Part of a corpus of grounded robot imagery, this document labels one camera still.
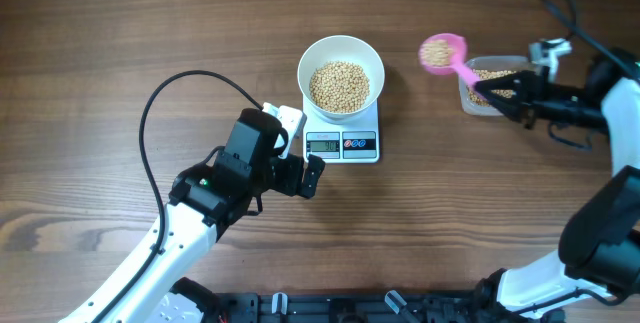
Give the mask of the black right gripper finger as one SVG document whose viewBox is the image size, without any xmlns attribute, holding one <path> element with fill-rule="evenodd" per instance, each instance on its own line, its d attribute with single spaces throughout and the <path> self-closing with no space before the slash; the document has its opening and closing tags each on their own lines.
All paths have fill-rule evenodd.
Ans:
<svg viewBox="0 0 640 323">
<path fill-rule="evenodd" d="M 516 123 L 522 122 L 530 107 L 526 97 L 514 90 L 511 90 L 510 96 L 504 96 L 497 90 L 480 92 L 479 95 L 503 116 Z"/>
<path fill-rule="evenodd" d="M 481 94 L 494 90 L 512 90 L 515 93 L 521 93 L 527 89 L 529 83 L 534 83 L 536 79 L 537 75 L 534 71 L 523 70 L 498 78 L 478 81 L 474 90 Z"/>
</svg>

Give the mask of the pink plastic scoop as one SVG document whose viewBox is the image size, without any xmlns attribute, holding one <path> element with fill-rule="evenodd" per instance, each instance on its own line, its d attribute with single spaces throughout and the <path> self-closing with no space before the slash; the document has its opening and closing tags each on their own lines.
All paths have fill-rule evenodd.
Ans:
<svg viewBox="0 0 640 323">
<path fill-rule="evenodd" d="M 456 74 L 470 91 L 475 90 L 480 78 L 464 64 L 467 43 L 464 37 L 452 33 L 440 33 L 427 38 L 419 47 L 418 58 L 423 68 L 434 75 Z"/>
</svg>

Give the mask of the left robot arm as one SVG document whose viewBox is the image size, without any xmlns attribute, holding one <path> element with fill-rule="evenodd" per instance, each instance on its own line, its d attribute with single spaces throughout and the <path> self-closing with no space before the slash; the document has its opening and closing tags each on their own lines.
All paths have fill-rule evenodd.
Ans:
<svg viewBox="0 0 640 323">
<path fill-rule="evenodd" d="M 288 106 L 243 110 L 213 164 L 198 163 L 176 177 L 163 218 L 67 321 L 147 321 L 224 232 L 252 215 L 250 204 L 264 192 L 313 197 L 325 163 L 290 151 L 305 122 L 302 111 Z"/>
</svg>

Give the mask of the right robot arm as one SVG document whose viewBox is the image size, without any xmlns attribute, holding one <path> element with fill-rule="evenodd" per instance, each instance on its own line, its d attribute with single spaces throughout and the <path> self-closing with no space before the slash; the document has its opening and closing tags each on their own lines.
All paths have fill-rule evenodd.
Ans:
<svg viewBox="0 0 640 323">
<path fill-rule="evenodd" d="M 477 304 L 500 320 L 543 320 L 592 298 L 616 306 L 639 292 L 639 66 L 620 48 L 594 57 L 583 88 L 548 80 L 548 68 L 480 81 L 476 92 L 512 121 L 604 132 L 610 180 L 568 221 L 556 251 L 501 270 L 478 286 Z"/>
</svg>

